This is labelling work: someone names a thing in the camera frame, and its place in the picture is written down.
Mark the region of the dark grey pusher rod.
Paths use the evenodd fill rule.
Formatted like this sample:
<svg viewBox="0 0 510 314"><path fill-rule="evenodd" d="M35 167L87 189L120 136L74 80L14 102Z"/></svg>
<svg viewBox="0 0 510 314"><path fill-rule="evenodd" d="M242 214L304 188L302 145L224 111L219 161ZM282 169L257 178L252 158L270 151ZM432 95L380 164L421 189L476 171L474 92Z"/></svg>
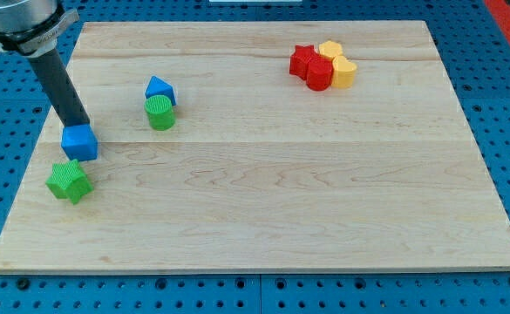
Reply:
<svg viewBox="0 0 510 314"><path fill-rule="evenodd" d="M32 70L64 126L89 124L90 119L58 51L29 59Z"/></svg>

